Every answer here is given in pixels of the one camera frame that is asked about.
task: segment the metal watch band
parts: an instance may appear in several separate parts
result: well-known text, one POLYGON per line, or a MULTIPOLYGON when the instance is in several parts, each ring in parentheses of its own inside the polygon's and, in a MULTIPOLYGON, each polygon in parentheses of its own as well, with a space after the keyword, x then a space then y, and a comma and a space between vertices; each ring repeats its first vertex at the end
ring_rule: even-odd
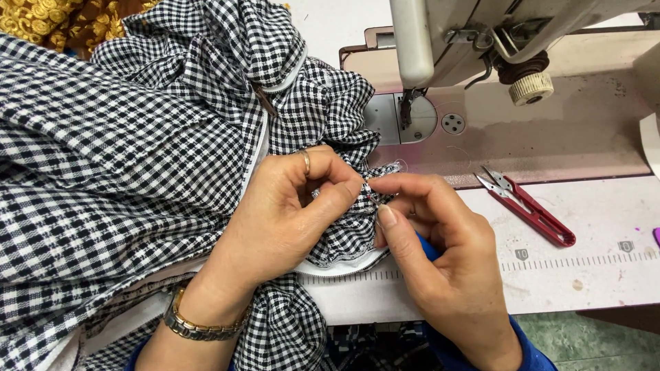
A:
POLYGON ((167 307, 167 310, 165 310, 163 315, 165 325, 179 336, 191 340, 222 341, 229 340, 238 336, 243 327, 245 327, 249 314, 252 310, 252 303, 247 306, 247 309, 241 320, 228 327, 201 326, 187 321, 179 313, 179 304, 181 303, 181 297, 183 296, 184 291, 185 288, 183 287, 178 289, 177 293, 172 297, 172 301, 170 302, 170 305, 167 307))

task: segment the black and white checkered fabric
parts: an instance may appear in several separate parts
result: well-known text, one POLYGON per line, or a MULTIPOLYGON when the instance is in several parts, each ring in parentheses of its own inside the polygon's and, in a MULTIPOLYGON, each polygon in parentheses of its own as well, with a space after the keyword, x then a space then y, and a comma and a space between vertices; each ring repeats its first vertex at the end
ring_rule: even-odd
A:
MULTIPOLYGON (((395 170, 366 164, 373 88, 307 57, 284 7, 163 0, 124 25, 92 63, 0 34, 0 369, 33 370, 74 329, 92 337, 176 284, 126 291, 209 253, 264 125, 271 154, 327 143, 364 177, 395 170)), ((308 259, 328 267, 372 249, 374 218, 363 193, 308 259)), ((254 300, 236 364, 315 369, 325 324, 302 287, 285 276, 254 300)), ((108 370, 120 358, 90 356, 108 370)))

